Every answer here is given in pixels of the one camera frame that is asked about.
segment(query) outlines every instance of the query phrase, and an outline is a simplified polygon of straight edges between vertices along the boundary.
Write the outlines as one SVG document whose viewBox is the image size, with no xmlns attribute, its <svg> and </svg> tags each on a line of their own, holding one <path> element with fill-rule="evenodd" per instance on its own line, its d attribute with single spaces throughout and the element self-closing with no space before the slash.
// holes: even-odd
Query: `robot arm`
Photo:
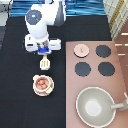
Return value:
<svg viewBox="0 0 128 128">
<path fill-rule="evenodd" d="M 66 11 L 63 0 L 54 0 L 52 4 L 34 4 L 25 16 L 26 25 L 30 34 L 25 37 L 26 50 L 37 50 L 38 44 L 48 41 L 47 25 L 61 26 L 66 20 Z M 61 40 L 50 40 L 51 50 L 61 49 Z"/>
</svg>

